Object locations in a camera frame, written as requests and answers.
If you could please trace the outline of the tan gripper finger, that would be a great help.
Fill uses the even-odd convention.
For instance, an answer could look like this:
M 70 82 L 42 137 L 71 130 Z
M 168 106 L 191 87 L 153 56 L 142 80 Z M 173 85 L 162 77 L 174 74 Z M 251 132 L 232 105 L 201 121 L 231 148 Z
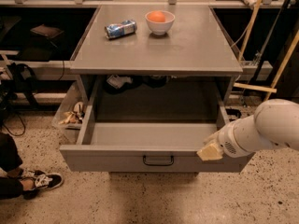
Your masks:
M 197 155 L 202 161 L 217 161 L 223 158 L 223 149 L 216 141 L 211 141 L 204 145 Z

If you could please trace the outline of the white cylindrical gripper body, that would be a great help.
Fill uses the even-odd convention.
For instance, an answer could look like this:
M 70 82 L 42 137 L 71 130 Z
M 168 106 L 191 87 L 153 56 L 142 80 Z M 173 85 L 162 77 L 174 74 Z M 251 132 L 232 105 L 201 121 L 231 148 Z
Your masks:
M 229 122 L 210 135 L 204 144 L 211 141 L 216 141 L 223 149 L 223 155 L 231 158 L 246 157 L 256 151 L 274 148 L 274 143 L 258 132 L 253 116 Z

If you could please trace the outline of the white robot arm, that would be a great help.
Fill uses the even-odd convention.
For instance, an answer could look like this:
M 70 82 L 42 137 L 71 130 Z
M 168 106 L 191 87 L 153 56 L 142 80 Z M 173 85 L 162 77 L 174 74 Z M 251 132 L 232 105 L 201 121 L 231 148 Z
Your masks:
M 224 125 L 210 135 L 197 152 L 202 161 L 227 155 L 246 157 L 260 150 L 299 150 L 299 104 L 283 99 L 261 103 L 253 115 Z

